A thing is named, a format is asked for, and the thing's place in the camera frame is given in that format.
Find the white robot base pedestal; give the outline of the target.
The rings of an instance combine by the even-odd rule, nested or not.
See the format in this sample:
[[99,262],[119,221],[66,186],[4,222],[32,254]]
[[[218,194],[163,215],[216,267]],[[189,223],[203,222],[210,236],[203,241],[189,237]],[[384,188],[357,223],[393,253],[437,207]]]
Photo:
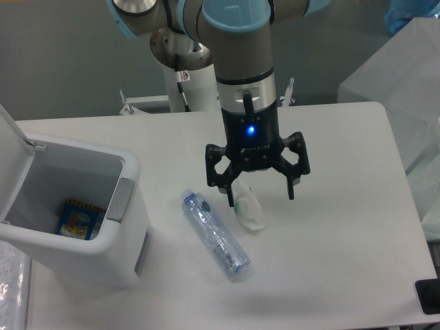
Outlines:
[[220,110],[214,65],[207,47],[165,27],[152,33],[150,48],[162,66],[172,113]]

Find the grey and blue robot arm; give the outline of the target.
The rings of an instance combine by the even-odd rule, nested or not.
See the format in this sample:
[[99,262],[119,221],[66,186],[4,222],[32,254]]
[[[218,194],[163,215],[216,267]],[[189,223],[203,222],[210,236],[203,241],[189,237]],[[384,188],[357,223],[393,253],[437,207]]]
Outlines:
[[271,26],[303,17],[326,1],[109,1],[121,33],[133,38],[165,29],[208,51],[214,67],[226,145],[206,147],[206,176],[231,197],[243,172],[273,168],[289,197],[310,172],[302,133],[283,138],[272,56]]

